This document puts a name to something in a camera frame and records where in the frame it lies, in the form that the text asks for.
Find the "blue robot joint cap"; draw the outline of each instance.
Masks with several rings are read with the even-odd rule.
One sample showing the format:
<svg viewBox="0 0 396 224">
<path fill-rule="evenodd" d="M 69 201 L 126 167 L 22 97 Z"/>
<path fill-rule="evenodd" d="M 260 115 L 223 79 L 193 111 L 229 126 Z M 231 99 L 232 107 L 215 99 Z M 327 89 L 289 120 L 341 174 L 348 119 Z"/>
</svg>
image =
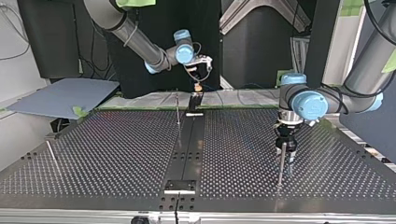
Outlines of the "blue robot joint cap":
<svg viewBox="0 0 396 224">
<path fill-rule="evenodd" d="M 301 73 L 287 73 L 280 79 L 280 85 L 305 84 L 306 75 Z"/>
<path fill-rule="evenodd" d="M 178 30 L 174 33 L 175 41 L 191 37 L 189 30 Z"/>
<path fill-rule="evenodd" d="M 292 99 L 291 109 L 303 119 L 316 120 L 326 115 L 329 103 L 319 92 L 303 91 Z"/>
</svg>

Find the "metal plate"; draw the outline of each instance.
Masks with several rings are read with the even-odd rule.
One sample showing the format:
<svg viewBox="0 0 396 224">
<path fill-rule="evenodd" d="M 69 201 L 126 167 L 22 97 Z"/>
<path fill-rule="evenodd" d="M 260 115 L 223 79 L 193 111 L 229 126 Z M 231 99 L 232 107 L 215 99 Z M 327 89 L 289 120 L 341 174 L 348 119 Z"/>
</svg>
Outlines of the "metal plate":
<svg viewBox="0 0 396 224">
<path fill-rule="evenodd" d="M 304 127 L 277 191 L 276 110 L 103 111 L 0 174 L 1 208 L 395 215 L 396 174 L 331 124 Z M 196 195 L 163 195 L 168 180 Z"/>
<path fill-rule="evenodd" d="M 152 210 L 178 134 L 175 111 L 98 112 L 53 143 L 57 161 L 44 149 L 2 174 L 0 205 L 18 207 L 11 199 L 22 197 L 37 208 L 111 208 L 110 201 Z"/>
<path fill-rule="evenodd" d="M 194 211 L 396 214 L 396 174 L 325 123 L 297 134 L 296 162 L 279 190 L 275 120 L 276 110 L 205 112 Z"/>
</svg>

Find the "black cable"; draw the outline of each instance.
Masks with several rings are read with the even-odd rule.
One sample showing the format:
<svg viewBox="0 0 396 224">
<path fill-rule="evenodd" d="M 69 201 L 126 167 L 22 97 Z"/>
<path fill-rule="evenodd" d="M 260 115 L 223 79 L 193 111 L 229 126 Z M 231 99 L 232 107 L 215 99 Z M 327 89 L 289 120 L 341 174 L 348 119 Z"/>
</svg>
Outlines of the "black cable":
<svg viewBox="0 0 396 224">
<path fill-rule="evenodd" d="M 371 97 L 376 97 L 377 95 L 379 95 L 379 94 L 381 94 L 382 92 L 384 92 L 384 91 L 390 86 L 390 84 L 393 82 L 393 79 L 395 78 L 395 76 L 396 76 L 396 70 L 393 71 L 393 73 L 392 73 L 392 75 L 391 75 L 391 77 L 390 77 L 388 83 L 384 86 L 384 88 L 382 88 L 381 91 L 378 91 L 378 92 L 373 93 L 373 94 L 361 94 L 361 93 L 358 93 L 358 92 L 356 92 L 356 91 L 351 90 L 351 89 L 348 88 L 347 86 L 344 86 L 344 87 L 346 88 L 347 91 L 350 91 L 350 92 L 344 92 L 344 91 L 339 91 L 339 92 L 341 92 L 341 93 L 342 93 L 343 95 L 345 95 L 345 96 L 355 97 L 355 98 L 371 98 Z M 323 87 L 326 87 L 326 88 L 329 88 L 329 89 L 332 89 L 332 90 L 335 91 L 335 88 L 334 88 L 334 87 L 331 87 L 331 86 L 326 85 L 326 84 L 324 84 L 324 83 L 322 83 L 321 85 L 322 85 Z"/>
<path fill-rule="evenodd" d="M 221 96 L 220 96 L 219 92 L 218 92 L 218 91 L 216 91 L 214 88 L 212 88 L 212 87 L 208 86 L 208 85 L 204 85 L 204 84 L 202 84 L 202 86 L 203 86 L 203 87 L 207 87 L 208 89 L 210 89 L 210 90 L 212 90 L 212 91 L 215 91 L 215 92 L 216 92 L 216 94 L 218 95 L 218 97 L 219 97 L 220 101 L 221 101 L 221 107 L 222 107 L 222 108 L 224 108 L 224 101 L 222 100 L 222 98 L 221 98 Z"/>
<path fill-rule="evenodd" d="M 261 88 L 261 89 L 263 89 L 265 91 L 268 91 L 274 97 L 274 99 L 279 99 L 279 97 L 276 97 L 270 90 L 265 89 L 263 86 L 261 86 L 261 85 L 259 85 L 257 83 L 251 82 L 251 83 L 245 84 L 245 85 L 242 86 L 241 89 L 244 89 L 245 87 L 248 87 L 249 85 L 257 86 L 257 87 L 259 87 L 259 88 Z"/>
<path fill-rule="evenodd" d="M 347 108 L 347 105 L 344 103 L 342 97 L 337 97 L 336 95 L 332 94 L 332 92 L 330 91 L 326 91 L 320 88 L 317 88 L 316 91 L 322 91 L 324 93 L 327 93 L 328 95 L 330 95 L 332 98 L 336 99 L 338 101 L 338 103 L 345 109 L 345 114 L 349 114 L 349 109 Z"/>
<path fill-rule="evenodd" d="M 19 53 L 19 54 L 14 55 L 14 56 L 6 57 L 6 58 L 0 58 L 0 61 L 5 61 L 5 60 L 10 60 L 10 59 L 19 58 L 19 57 L 21 57 L 22 55 L 26 54 L 27 51 L 29 51 L 29 48 L 30 48 L 30 44 L 27 46 L 27 48 L 26 48 L 26 50 L 25 50 L 24 52 Z"/>
<path fill-rule="evenodd" d="M 300 73 L 300 71 L 299 71 L 299 67 L 298 67 L 298 64 L 297 64 L 298 63 L 297 62 L 297 55 L 296 55 L 296 51 L 294 49 L 294 40 L 293 40 L 293 38 L 294 38 L 294 24 L 296 22 L 297 11 L 299 9 L 299 6 L 300 6 L 300 3 L 297 1 L 297 6 L 296 6 L 296 9 L 294 11 L 294 16 L 293 16 L 293 22 L 291 23 L 291 50 L 292 50 L 292 53 L 293 53 L 293 56 L 294 56 L 294 61 L 296 62 L 296 70 L 297 70 L 298 73 Z"/>
<path fill-rule="evenodd" d="M 303 88 L 303 89 L 300 89 L 300 90 L 294 92 L 294 93 L 289 97 L 289 101 L 288 101 L 288 107 L 289 107 L 289 108 L 291 108 L 292 99 L 294 99 L 294 97 L 295 97 L 297 94 L 299 94 L 300 92 L 303 92 L 303 91 L 321 91 L 321 92 L 324 92 L 324 93 L 330 95 L 332 98 L 334 98 L 335 100 L 338 101 L 338 103 L 345 109 L 345 111 L 346 111 L 345 114 L 349 114 L 349 109 L 347 108 L 347 105 L 344 103 L 344 101 L 343 101 L 340 97 L 334 95 L 334 94 L 333 94 L 332 92 L 330 92 L 330 91 L 326 91 L 326 90 L 321 89 L 321 88 L 316 88 L 316 89 L 314 89 L 314 88 L 308 88 L 308 87 L 307 87 L 307 88 Z"/>
<path fill-rule="evenodd" d="M 369 17 L 370 22 L 372 23 L 372 25 L 374 26 L 376 31 L 379 34 L 381 34 L 382 37 L 384 37 L 386 40 L 388 40 L 389 43 L 391 43 L 392 45 L 396 46 L 396 41 L 391 39 L 387 34 L 385 34 L 385 32 L 381 29 L 381 27 L 379 27 L 379 24 L 378 24 L 378 22 L 375 19 L 373 11 L 371 10 L 369 0 L 364 0 L 364 6 L 366 7 L 367 16 Z"/>
<path fill-rule="evenodd" d="M 22 36 L 22 34 L 19 32 L 18 29 L 16 29 L 16 26 L 14 24 L 10 24 L 10 25 L 15 29 L 15 31 L 19 34 L 19 36 L 22 39 L 26 40 L 27 37 L 26 37 L 26 33 L 23 31 L 24 27 L 23 27 L 23 23 L 21 22 L 21 15 L 19 15 L 13 8 L 9 7 L 8 5 L 1 6 L 0 10 L 2 10 L 2 11 L 0 13 L 3 13 L 5 19 L 7 18 L 6 20 L 8 20 L 11 23 L 12 23 L 12 21 L 9 19 L 8 15 L 6 15 L 6 13 L 3 11 L 2 7 L 5 7 L 6 9 L 10 10 L 18 18 L 18 20 L 20 22 L 20 26 L 21 26 L 22 32 L 24 33 L 25 36 Z M 27 51 L 29 51 L 29 48 L 30 48 L 30 43 L 28 42 L 26 49 L 22 53 L 19 53 L 19 54 L 13 55 L 13 56 L 9 56 L 9 57 L 5 57 L 5 58 L 0 58 L 0 61 L 5 61 L 5 60 L 19 58 L 22 55 L 26 54 Z"/>
<path fill-rule="evenodd" d="M 103 79 L 107 78 L 108 72 L 110 72 L 112 66 L 113 66 L 113 63 L 111 63 L 111 65 L 107 68 L 107 71 L 105 72 L 105 77 Z"/>
<path fill-rule="evenodd" d="M 177 214 L 177 209 L 178 209 L 178 198 L 180 197 L 180 194 L 177 195 L 177 202 L 176 202 L 176 207 L 175 207 L 175 223 L 178 224 L 178 214 Z"/>
</svg>

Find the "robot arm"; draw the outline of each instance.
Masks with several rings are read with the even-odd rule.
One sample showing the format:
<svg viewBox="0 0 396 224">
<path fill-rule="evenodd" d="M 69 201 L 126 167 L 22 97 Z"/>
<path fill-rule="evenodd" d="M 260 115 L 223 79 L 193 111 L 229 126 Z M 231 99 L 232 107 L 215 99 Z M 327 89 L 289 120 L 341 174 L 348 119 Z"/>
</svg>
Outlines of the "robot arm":
<svg viewBox="0 0 396 224">
<path fill-rule="evenodd" d="M 396 4 L 390 3 L 379 25 L 387 36 L 396 39 L 395 24 Z M 282 157 L 282 162 L 288 158 L 289 168 L 292 167 L 297 150 L 294 135 L 305 120 L 317 120 L 331 113 L 348 114 L 377 110 L 382 104 L 382 90 L 395 76 L 394 73 L 383 72 L 394 50 L 393 44 L 374 31 L 340 88 L 324 85 L 322 88 L 311 89 L 305 85 L 306 76 L 303 74 L 283 76 L 276 125 L 277 157 Z"/>
<path fill-rule="evenodd" d="M 113 33 L 125 46 L 132 49 L 145 62 L 151 74 L 170 70 L 172 66 L 195 62 L 195 53 L 188 30 L 175 32 L 176 45 L 164 50 L 153 44 L 128 18 L 127 12 L 109 0 L 84 0 L 92 19 L 102 28 Z"/>
</svg>

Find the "end effector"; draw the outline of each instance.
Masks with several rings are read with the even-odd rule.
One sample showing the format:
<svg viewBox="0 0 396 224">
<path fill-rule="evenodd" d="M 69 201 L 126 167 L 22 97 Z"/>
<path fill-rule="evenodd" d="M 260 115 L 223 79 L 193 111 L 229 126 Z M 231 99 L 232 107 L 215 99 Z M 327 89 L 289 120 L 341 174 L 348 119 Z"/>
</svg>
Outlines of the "end effector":
<svg viewBox="0 0 396 224">
<path fill-rule="evenodd" d="M 188 30 L 179 30 L 174 33 L 176 45 L 166 51 L 162 50 L 163 58 L 158 64 L 149 64 L 145 66 L 151 74 L 156 74 L 164 69 L 170 70 L 172 66 L 182 64 L 186 67 L 194 67 L 198 64 L 205 64 L 206 71 L 212 70 L 212 59 L 209 56 L 199 55 L 194 52 L 194 43 Z"/>
</svg>

